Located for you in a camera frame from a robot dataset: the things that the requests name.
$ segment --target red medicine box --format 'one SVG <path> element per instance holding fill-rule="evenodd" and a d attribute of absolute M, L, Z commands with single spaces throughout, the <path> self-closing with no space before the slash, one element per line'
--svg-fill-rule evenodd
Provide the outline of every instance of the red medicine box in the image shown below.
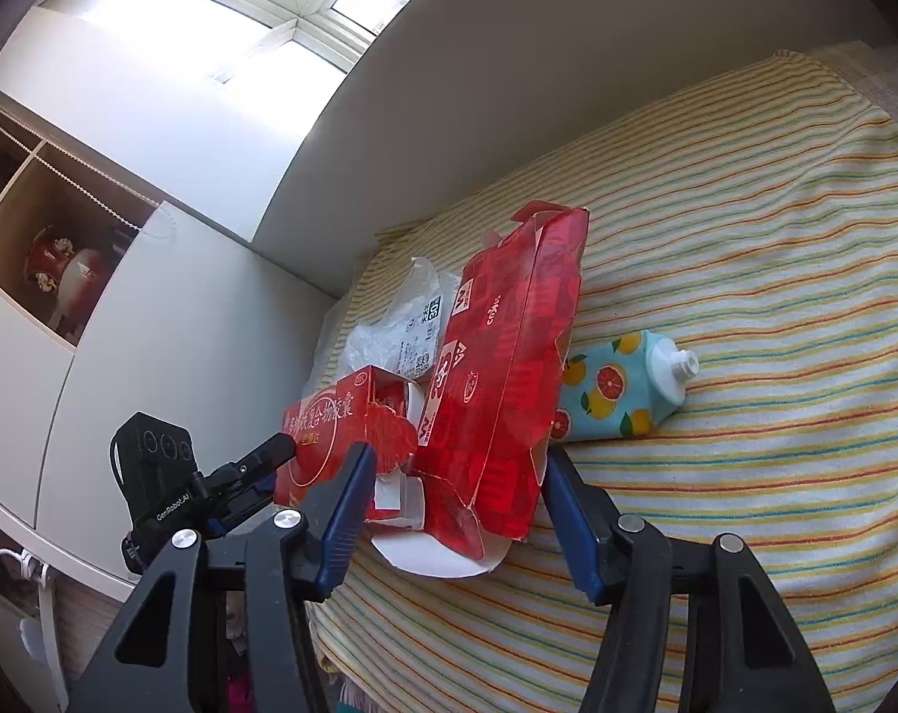
<path fill-rule="evenodd" d="M 403 466 L 417 449 L 406 418 L 412 393 L 419 390 L 405 378 L 365 367 L 287 408 L 281 431 L 294 438 L 297 456 L 278 469 L 275 502 L 300 504 L 313 485 L 333 478 L 354 442 L 374 447 L 377 474 Z M 399 516 L 372 503 L 366 513 L 367 520 Z"/>
<path fill-rule="evenodd" d="M 427 531 L 466 557 L 528 534 L 581 287 L 588 212 L 533 201 L 462 272 L 408 474 Z"/>

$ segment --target bed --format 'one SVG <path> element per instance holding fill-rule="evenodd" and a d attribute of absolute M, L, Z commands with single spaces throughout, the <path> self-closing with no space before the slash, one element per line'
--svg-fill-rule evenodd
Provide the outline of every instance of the bed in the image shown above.
<path fill-rule="evenodd" d="M 574 464 L 667 535 L 744 537 L 837 710 L 859 713 L 898 675 L 898 93 L 867 69 L 883 54 L 819 55 L 707 80 L 390 235 L 321 367 L 329 379 L 413 255 L 460 271 L 527 200 L 587 207 L 573 347 L 646 328 L 703 370 L 656 433 L 574 444 Z M 542 504 L 479 578 L 404 574 L 362 540 L 312 612 L 329 662 L 413 713 L 577 710 L 606 618 L 574 590 Z M 659 710 L 676 708 L 684 643 L 674 599 Z"/>

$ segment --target white wall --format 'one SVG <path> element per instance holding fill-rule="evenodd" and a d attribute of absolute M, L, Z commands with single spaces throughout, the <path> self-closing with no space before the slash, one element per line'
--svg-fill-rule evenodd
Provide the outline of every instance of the white wall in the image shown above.
<path fill-rule="evenodd" d="M 1 92 L 250 240 L 301 139 L 223 89 L 162 72 L 104 30 L 42 7 L 0 54 Z"/>

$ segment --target white cabinet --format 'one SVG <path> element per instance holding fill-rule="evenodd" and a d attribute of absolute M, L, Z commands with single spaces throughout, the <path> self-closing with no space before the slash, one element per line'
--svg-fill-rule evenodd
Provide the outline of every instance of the white cabinet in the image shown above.
<path fill-rule="evenodd" d="M 0 504 L 34 523 L 43 452 L 72 347 L 0 290 Z"/>
<path fill-rule="evenodd" d="M 331 298 L 169 204 L 102 295 L 53 420 L 37 533 L 125 578 L 109 445 L 143 411 L 189 430 L 205 474 L 278 431 Z"/>

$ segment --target red vase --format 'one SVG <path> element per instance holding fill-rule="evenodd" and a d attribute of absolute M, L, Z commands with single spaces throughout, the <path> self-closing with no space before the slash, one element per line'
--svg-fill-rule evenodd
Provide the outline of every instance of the red vase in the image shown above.
<path fill-rule="evenodd" d="M 95 249 L 74 252 L 69 238 L 55 238 L 53 226 L 34 238 L 23 265 L 23 276 L 42 292 L 56 295 L 56 309 L 67 319 L 85 324 L 109 281 L 109 269 Z"/>

